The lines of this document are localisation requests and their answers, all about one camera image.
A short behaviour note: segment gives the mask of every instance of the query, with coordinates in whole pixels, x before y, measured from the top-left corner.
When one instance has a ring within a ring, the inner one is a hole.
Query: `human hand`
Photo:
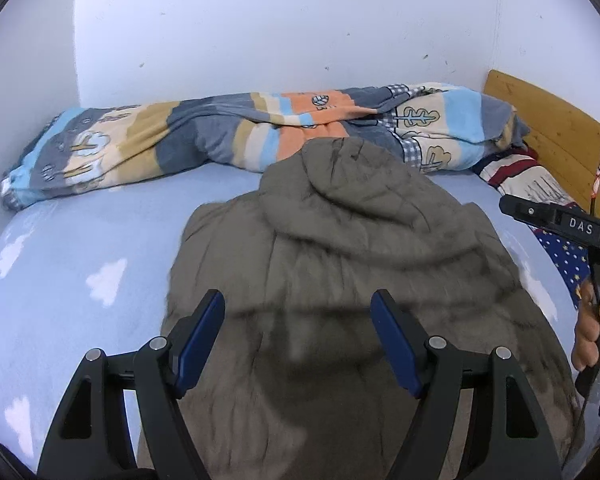
[[[598,362],[596,341],[600,336],[600,322],[592,305],[595,294],[589,278],[580,285],[580,295],[578,321],[575,328],[576,341],[571,353],[573,367],[579,372],[587,366],[595,366]]]

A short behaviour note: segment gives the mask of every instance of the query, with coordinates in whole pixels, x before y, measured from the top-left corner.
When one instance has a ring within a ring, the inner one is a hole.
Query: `bed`
[[[538,102],[551,109],[547,103],[561,100],[498,72],[490,73],[485,92],[518,108],[531,126],[530,144],[541,162],[586,206],[589,181],[565,177],[556,166],[561,157],[553,155],[560,145],[542,140],[555,121],[543,114],[538,117],[544,122],[538,122],[532,112]],[[532,99],[525,97],[530,92]],[[557,118],[565,113],[553,106]],[[568,110],[587,121],[576,108]],[[591,121],[587,126],[595,132],[597,123]],[[553,131],[561,135],[559,126]],[[588,157],[582,159],[587,178],[595,170],[595,149],[574,150]],[[430,178],[489,216],[523,285],[569,355],[577,312],[533,232],[500,213],[500,193],[477,174],[439,171]],[[254,190],[259,179],[258,173],[208,163],[148,182],[38,202],[13,218],[0,237],[0,441],[27,466],[36,469],[56,407],[84,353],[94,347],[107,354],[133,351],[159,333],[168,272],[190,213],[202,203]],[[125,398],[137,447],[139,413],[133,394]],[[600,425],[592,418],[587,441],[593,445],[599,436]]]

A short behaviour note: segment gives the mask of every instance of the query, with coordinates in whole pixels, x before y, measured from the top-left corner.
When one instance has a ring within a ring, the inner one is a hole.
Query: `navy blue fabric with stars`
[[[575,203],[567,207],[583,211]],[[580,285],[590,274],[587,248],[542,229],[533,228],[533,232],[560,272],[569,289],[573,305],[577,308],[580,302]]]

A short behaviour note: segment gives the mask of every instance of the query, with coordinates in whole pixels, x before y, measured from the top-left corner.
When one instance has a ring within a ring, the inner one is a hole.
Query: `striped blanket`
[[[362,137],[423,172],[465,170],[526,133],[508,103],[439,83],[72,108],[6,172],[1,196],[21,210],[209,160],[264,171],[315,137]]]

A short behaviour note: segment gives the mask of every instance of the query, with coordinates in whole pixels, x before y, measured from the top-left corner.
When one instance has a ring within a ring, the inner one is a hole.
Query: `dark red stripe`
[[[501,167],[498,171],[496,171],[495,175],[493,175],[489,179],[490,186],[498,187],[505,180],[507,180],[510,176],[516,176],[522,173],[529,168],[534,166],[538,166],[538,161],[533,160],[532,158],[525,158],[523,160],[517,160],[513,164],[508,164],[507,166]]]

